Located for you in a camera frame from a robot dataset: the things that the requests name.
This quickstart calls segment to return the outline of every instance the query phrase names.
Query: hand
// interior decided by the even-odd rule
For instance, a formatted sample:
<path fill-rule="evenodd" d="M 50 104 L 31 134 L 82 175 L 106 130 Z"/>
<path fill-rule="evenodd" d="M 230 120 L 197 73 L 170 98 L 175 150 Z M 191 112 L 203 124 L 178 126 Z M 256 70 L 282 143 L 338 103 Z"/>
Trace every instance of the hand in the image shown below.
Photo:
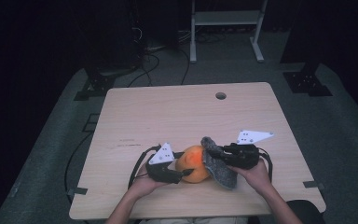
<path fill-rule="evenodd" d="M 248 184 L 261 195 L 273 188 L 269 181 L 269 173 L 263 159 L 259 159 L 257 165 L 250 170 L 244 170 L 233 166 L 228 166 L 228 168 L 242 175 Z"/>
<path fill-rule="evenodd" d="M 154 181 L 150 176 L 147 174 L 145 163 L 141 166 L 138 171 L 138 174 L 135 177 L 129 191 L 131 191 L 134 195 L 139 198 L 142 198 L 155 189 L 169 185 L 169 183 L 157 182 Z"/>

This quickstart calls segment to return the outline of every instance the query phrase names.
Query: gray carpet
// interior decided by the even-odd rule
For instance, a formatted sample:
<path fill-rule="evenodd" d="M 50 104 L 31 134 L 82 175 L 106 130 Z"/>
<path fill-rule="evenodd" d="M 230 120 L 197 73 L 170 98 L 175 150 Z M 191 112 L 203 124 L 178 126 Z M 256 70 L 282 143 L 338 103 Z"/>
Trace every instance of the gray carpet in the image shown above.
<path fill-rule="evenodd" d="M 184 84 L 268 82 L 304 154 L 315 180 L 324 185 L 326 223 L 358 223 L 358 106 L 338 76 L 324 65 L 317 77 L 333 96 L 293 94 L 282 73 L 298 71 L 303 64 L 279 64 L 288 33 L 262 33 L 259 44 L 265 57 L 257 63 L 248 34 L 227 35 L 213 44 L 198 44 L 198 61 L 191 64 Z M 187 54 L 189 45 L 181 46 Z M 182 51 L 165 49 L 153 53 L 158 67 L 149 73 L 151 85 L 180 85 L 187 60 Z M 145 69 L 157 62 L 145 56 Z M 119 77 L 115 88 L 125 88 L 142 74 L 138 70 Z M 92 136 L 83 132 L 89 115 L 99 113 L 103 97 L 74 101 L 87 79 L 84 70 L 74 74 L 57 102 L 42 133 L 24 164 L 13 190 L 0 210 L 0 223 L 79 223 L 69 218 L 67 186 L 77 186 Z M 131 86 L 150 85 L 147 76 Z M 273 223 L 270 216 L 262 223 Z M 103 223 L 92 220 L 89 223 Z"/>

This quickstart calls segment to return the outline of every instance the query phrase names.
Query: dark background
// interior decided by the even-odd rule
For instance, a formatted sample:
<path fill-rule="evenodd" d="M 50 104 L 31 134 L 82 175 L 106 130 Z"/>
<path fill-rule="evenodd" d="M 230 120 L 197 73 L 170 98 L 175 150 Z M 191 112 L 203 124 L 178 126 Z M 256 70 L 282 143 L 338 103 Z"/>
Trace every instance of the dark background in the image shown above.
<path fill-rule="evenodd" d="M 259 6 L 255 0 L 198 4 L 199 10 Z M 142 43 L 133 42 L 131 27 L 174 46 L 176 31 L 189 23 L 188 0 L 1 0 L 0 206 L 78 69 L 137 66 Z M 291 27 L 282 63 L 303 63 L 316 54 L 358 103 L 358 2 L 269 0 L 263 30 Z"/>

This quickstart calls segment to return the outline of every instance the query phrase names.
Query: white shelf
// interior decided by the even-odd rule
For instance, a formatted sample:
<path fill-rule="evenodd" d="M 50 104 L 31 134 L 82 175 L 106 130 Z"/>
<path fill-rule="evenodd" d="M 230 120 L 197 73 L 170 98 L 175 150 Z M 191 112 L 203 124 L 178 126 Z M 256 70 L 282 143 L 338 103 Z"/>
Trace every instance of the white shelf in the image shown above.
<path fill-rule="evenodd" d="M 208 11 L 195 13 L 195 25 L 242 25 L 257 24 L 259 10 Z"/>

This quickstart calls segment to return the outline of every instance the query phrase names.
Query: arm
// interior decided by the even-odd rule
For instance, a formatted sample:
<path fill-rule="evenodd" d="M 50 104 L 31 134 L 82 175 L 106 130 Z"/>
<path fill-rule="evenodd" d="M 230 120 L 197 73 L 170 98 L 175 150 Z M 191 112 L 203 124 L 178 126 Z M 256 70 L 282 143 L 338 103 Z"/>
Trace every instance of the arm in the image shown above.
<path fill-rule="evenodd" d="M 272 214 L 280 224 L 297 224 L 301 223 L 296 214 L 287 205 L 278 191 L 269 181 L 266 164 L 262 159 L 259 160 L 257 166 L 250 170 L 243 170 L 238 167 L 229 166 L 229 168 L 242 175 L 248 184 L 266 200 Z"/>
<path fill-rule="evenodd" d="M 156 182 L 147 175 L 145 165 L 142 165 L 132 186 L 123 195 L 115 210 L 106 220 L 106 224 L 127 224 L 132 208 L 142 197 L 150 194 L 158 187 L 168 185 L 167 183 Z"/>

